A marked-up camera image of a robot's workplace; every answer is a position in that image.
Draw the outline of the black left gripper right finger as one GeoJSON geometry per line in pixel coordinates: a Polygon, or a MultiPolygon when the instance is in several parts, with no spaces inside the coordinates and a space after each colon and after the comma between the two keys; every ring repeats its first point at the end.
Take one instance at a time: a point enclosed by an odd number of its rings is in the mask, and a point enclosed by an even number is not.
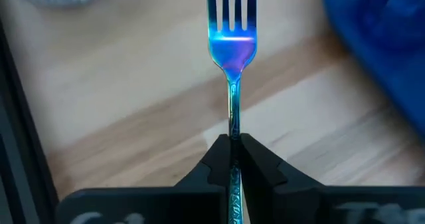
{"type": "Polygon", "coordinates": [[[241,135],[242,183],[251,223],[424,222],[423,187],[323,185],[249,134],[241,135]]]}

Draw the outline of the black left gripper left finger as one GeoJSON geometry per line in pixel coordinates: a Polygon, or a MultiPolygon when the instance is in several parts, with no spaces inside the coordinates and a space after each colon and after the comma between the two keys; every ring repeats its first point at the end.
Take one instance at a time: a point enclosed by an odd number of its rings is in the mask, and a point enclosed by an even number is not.
{"type": "Polygon", "coordinates": [[[168,187],[81,189],[56,209],[58,224],[228,221],[230,139],[221,134],[196,166],[168,187]]]}

